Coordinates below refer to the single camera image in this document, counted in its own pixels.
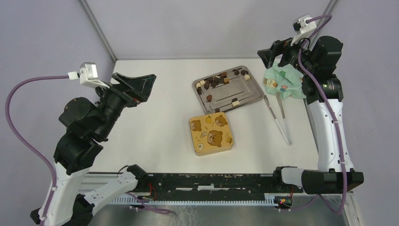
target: dark chocolate piece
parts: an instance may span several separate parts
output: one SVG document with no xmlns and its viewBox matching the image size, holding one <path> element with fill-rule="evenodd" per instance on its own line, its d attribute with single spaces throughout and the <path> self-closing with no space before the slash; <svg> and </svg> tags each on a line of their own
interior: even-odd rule
<svg viewBox="0 0 399 226">
<path fill-rule="evenodd" d="M 211 100 L 212 100 L 212 95 L 208 95 L 208 96 L 207 96 L 207 101 L 208 101 L 208 102 L 211 102 Z"/>
<path fill-rule="evenodd" d="M 209 89 L 209 81 L 206 81 L 206 82 L 205 82 L 204 88 L 205 88 L 206 90 Z"/>
<path fill-rule="evenodd" d="M 218 83 L 218 82 L 215 82 L 215 81 L 211 82 L 211 86 L 212 86 L 212 88 L 215 88 L 217 85 L 219 85 L 219 83 Z"/>
</svg>

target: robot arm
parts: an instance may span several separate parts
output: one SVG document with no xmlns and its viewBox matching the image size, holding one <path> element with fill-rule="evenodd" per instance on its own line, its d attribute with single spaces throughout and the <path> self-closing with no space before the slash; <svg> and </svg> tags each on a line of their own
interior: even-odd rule
<svg viewBox="0 0 399 226">
<path fill-rule="evenodd" d="M 79 97 L 71 100 L 59 117 L 67 128 L 54 153 L 57 174 L 56 187 L 50 187 L 42 208 L 32 211 L 36 224 L 45 226 L 88 225 L 93 216 L 119 195 L 135 189 L 145 171 L 137 165 L 103 187 L 86 194 L 79 194 L 79 187 L 103 149 L 98 142 L 107 137 L 125 107 L 135 107 L 146 102 L 156 76 L 154 74 L 129 78 L 118 73 L 112 75 L 119 84 L 104 83 L 97 78 L 96 65 L 84 63 L 79 73 L 69 73 L 82 85 L 95 88 L 100 100 L 96 104 Z M 50 199 L 46 216 L 45 203 Z"/>
<path fill-rule="evenodd" d="M 283 41 L 275 41 L 269 49 L 259 50 L 258 55 L 267 69 L 273 66 L 275 57 L 281 56 L 279 67 L 292 65 L 304 74 L 302 90 L 306 95 L 310 116 L 314 121 L 314 131 L 319 152 L 318 170 L 306 170 L 294 167 L 278 167 L 281 179 L 286 184 L 302 187 L 308 194 L 340 194 L 343 192 L 343 172 L 338 148 L 338 137 L 335 131 L 333 118 L 324 103 L 313 80 L 298 65 L 298 53 L 302 49 L 304 39 L 316 27 L 311 23 L 302 23 L 310 19 L 303 16 L 294 23 L 298 35 Z M 340 81 L 333 74 L 336 63 L 341 56 L 343 44 L 330 36 L 320 37 L 313 50 L 302 50 L 301 62 L 305 69 L 311 72 L 326 94 L 341 130 L 341 139 L 344 152 L 348 191 L 362 184 L 362 172 L 355 172 L 349 157 L 342 124 L 343 92 Z"/>
</svg>

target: green cloth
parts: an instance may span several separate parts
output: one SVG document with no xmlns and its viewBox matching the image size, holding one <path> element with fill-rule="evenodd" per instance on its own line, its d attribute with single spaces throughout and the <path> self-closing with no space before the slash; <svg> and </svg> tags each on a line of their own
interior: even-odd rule
<svg viewBox="0 0 399 226">
<path fill-rule="evenodd" d="M 274 62 L 273 67 L 264 73 L 263 83 L 266 86 L 266 92 L 275 95 L 280 93 L 281 99 L 289 96 L 293 98 L 306 98 L 302 92 L 302 77 L 292 65 L 278 67 Z"/>
</svg>

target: chocolate piece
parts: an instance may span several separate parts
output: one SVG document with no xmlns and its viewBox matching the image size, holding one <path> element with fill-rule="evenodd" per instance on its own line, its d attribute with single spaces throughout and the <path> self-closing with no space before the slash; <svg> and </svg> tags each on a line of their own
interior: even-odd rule
<svg viewBox="0 0 399 226">
<path fill-rule="evenodd" d="M 237 107 L 237 106 L 239 105 L 239 101 L 234 101 L 234 102 L 232 103 L 232 105 L 233 105 L 233 107 Z"/>
<path fill-rule="evenodd" d="M 215 88 L 218 84 L 219 84 L 219 83 L 218 83 L 218 82 L 215 82 L 215 81 L 211 82 L 212 88 Z"/>
<path fill-rule="evenodd" d="M 211 101 L 212 101 L 212 95 L 208 95 L 208 96 L 207 96 L 207 101 L 208 101 L 208 102 L 211 102 Z"/>
<path fill-rule="evenodd" d="M 206 82 L 205 82 L 205 84 L 204 84 L 204 88 L 205 88 L 206 90 L 208 90 L 208 89 L 209 89 L 209 81 L 206 81 Z"/>
</svg>

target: purple cable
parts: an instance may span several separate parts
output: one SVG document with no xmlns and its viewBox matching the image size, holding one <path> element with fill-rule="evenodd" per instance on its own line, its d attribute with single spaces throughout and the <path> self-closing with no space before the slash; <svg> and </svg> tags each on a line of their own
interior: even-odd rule
<svg viewBox="0 0 399 226">
<path fill-rule="evenodd" d="M 51 182 L 51 186 L 55 187 L 57 185 L 57 175 L 56 175 L 56 171 L 54 170 L 53 165 L 48 161 L 48 159 L 46 159 L 46 157 L 44 157 L 44 155 L 42 153 L 40 153 L 38 150 L 36 150 L 36 148 L 34 148 L 31 144 L 29 144 L 28 141 L 26 141 L 21 134 L 19 134 L 18 130 L 16 130 L 12 120 L 11 120 L 11 115 L 10 115 L 10 103 L 11 103 L 11 98 L 12 96 L 15 94 L 15 92 L 17 91 L 17 89 L 19 89 L 21 86 L 29 83 L 29 82 L 33 82 L 33 81 L 40 81 L 40 80 L 53 80 L 53 79 L 68 79 L 68 75 L 64 75 L 64 76 L 48 76 L 48 77 L 37 77 L 37 78 L 31 78 L 31 79 L 27 79 L 21 83 L 19 83 L 18 85 L 16 85 L 8 94 L 7 96 L 7 100 L 6 100 L 6 119 L 7 119 L 7 123 L 9 125 L 9 127 L 11 128 L 11 130 L 13 131 L 13 133 L 15 134 L 15 136 L 25 145 L 27 146 L 33 153 L 35 153 L 35 155 L 37 155 L 41 160 L 43 160 L 43 162 L 47 165 L 48 169 L 51 172 L 51 177 L 52 177 L 52 182 Z M 48 194 L 48 198 L 47 198 L 47 202 L 44 205 L 44 209 L 43 209 L 43 215 L 42 217 L 46 217 L 47 212 L 48 212 L 48 207 L 51 203 L 51 200 L 53 198 L 54 195 L 54 191 L 50 190 L 50 193 Z"/>
<path fill-rule="evenodd" d="M 158 213 L 158 214 L 169 214 L 169 213 L 172 213 L 172 211 L 167 210 L 167 209 L 151 208 L 148 205 L 146 205 L 142 200 L 137 198 L 135 195 L 130 194 L 129 192 L 126 192 L 125 194 L 132 196 L 134 199 L 136 199 L 136 201 L 138 201 L 140 204 L 142 204 L 144 206 L 144 209 L 139 209 L 139 210 L 152 211 L 152 212 Z"/>
<path fill-rule="evenodd" d="M 320 27 L 318 27 L 318 28 L 309 36 L 309 39 L 311 39 L 317 32 L 319 32 L 319 31 L 331 20 L 332 15 L 326 14 L 326 15 L 322 15 L 322 16 L 317 16 L 317 17 L 315 17 L 315 18 L 312 18 L 312 19 L 309 19 L 309 20 L 306 21 L 307 23 L 310 23 L 310 22 L 312 22 L 312 21 L 319 20 L 319 19 L 326 18 L 326 17 L 327 17 L 327 19 L 324 21 L 324 23 L 323 23 Z M 306 42 L 308 42 L 308 41 L 305 40 L 305 41 L 303 42 L 302 47 L 305 46 Z M 324 100 L 324 103 L 326 104 L 326 106 L 327 106 L 327 108 L 328 108 L 328 111 L 329 111 L 330 114 L 331 114 L 331 117 L 333 118 L 333 121 L 335 122 L 335 123 L 334 123 L 334 126 L 335 126 L 336 135 L 337 135 L 337 140 L 338 140 L 338 149 L 339 149 L 339 154 L 340 154 L 340 161 L 341 161 L 341 162 L 345 162 L 344 154 L 343 154 L 343 145 L 342 145 L 341 131 L 340 131 L 340 129 L 339 129 L 338 123 L 336 123 L 336 122 L 338 122 L 338 119 L 337 119 L 337 117 L 335 116 L 335 113 L 334 113 L 333 108 L 331 107 L 330 103 L 328 102 L 328 98 L 327 98 L 326 94 L 324 93 L 323 88 L 320 86 L 319 82 L 318 82 L 317 79 L 313 76 L 313 74 L 310 73 L 310 72 L 302 65 L 301 54 L 302 54 L 302 49 L 300 49 L 300 50 L 299 50 L 299 53 L 298 53 L 298 64 L 299 64 L 299 67 L 312 79 L 312 81 L 313 81 L 314 84 L 316 85 L 317 89 L 319 90 L 319 93 L 320 93 L 321 97 L 322 97 L 323 100 Z M 335 210 L 329 205 L 328 201 L 327 201 L 321 194 L 318 194 L 318 195 L 317 195 L 317 196 L 319 196 L 319 197 L 324 201 L 324 203 L 327 205 L 327 207 L 328 207 L 332 212 L 334 212 L 334 213 L 337 214 L 337 215 L 342 214 L 342 212 L 343 212 L 343 210 L 344 210 L 345 201 L 346 201 L 346 193 L 348 192 L 348 181 L 347 181 L 346 168 L 345 168 L 345 164 L 344 164 L 344 163 L 341 163 L 341 168 L 342 168 L 342 175 L 343 175 L 343 191 L 342 191 L 342 199 L 341 199 L 341 204 L 340 204 L 340 206 L 339 206 L 339 209 L 338 209 L 337 211 L 335 211 Z"/>
</svg>

